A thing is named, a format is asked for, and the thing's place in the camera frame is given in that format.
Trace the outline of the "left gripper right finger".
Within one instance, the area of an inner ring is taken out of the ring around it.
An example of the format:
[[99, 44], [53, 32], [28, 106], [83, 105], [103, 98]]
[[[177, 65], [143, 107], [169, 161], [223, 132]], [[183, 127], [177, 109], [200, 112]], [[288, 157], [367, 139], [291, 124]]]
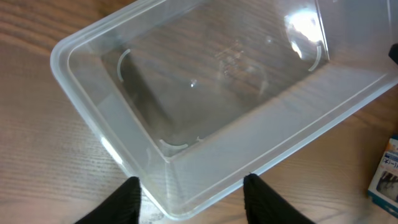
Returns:
[[314, 224], [256, 174], [244, 177], [243, 192], [249, 224]]

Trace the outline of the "clear plastic container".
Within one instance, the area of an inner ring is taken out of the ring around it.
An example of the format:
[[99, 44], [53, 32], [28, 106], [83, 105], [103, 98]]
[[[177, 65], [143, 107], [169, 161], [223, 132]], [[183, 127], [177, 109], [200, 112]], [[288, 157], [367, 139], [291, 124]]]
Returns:
[[396, 42], [396, 1], [136, 1], [50, 66], [125, 174], [186, 220], [396, 85]]

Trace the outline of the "white and teal box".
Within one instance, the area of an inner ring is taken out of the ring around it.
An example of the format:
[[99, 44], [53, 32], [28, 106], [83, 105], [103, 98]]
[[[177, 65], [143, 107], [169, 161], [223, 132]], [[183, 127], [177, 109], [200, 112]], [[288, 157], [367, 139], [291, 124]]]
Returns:
[[387, 143], [368, 188], [372, 202], [397, 218], [397, 135]]

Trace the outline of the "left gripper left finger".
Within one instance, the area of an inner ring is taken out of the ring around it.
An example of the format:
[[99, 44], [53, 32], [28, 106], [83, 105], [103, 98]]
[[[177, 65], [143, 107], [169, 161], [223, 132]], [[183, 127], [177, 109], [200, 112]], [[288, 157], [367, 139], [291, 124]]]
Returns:
[[130, 177], [76, 224], [139, 224], [140, 211], [141, 183]]

